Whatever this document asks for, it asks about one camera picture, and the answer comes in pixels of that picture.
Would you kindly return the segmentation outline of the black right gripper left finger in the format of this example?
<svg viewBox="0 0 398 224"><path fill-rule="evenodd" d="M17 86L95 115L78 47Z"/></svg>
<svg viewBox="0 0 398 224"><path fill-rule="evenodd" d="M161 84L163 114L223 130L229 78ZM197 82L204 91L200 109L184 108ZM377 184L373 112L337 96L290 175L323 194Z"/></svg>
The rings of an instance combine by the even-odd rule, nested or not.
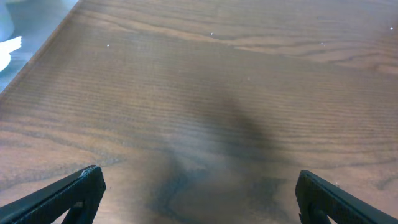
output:
<svg viewBox="0 0 398 224"><path fill-rule="evenodd" d="M1 224L92 224L106 190L100 166L90 165L1 207Z"/></svg>

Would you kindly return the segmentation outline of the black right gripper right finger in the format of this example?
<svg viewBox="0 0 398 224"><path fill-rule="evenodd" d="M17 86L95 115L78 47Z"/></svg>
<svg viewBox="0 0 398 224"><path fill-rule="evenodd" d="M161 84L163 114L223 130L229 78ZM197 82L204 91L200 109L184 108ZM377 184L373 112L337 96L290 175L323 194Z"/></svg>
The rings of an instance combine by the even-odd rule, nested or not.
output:
<svg viewBox="0 0 398 224"><path fill-rule="evenodd" d="M308 170L295 187L302 224L397 224L397 219L370 206Z"/></svg>

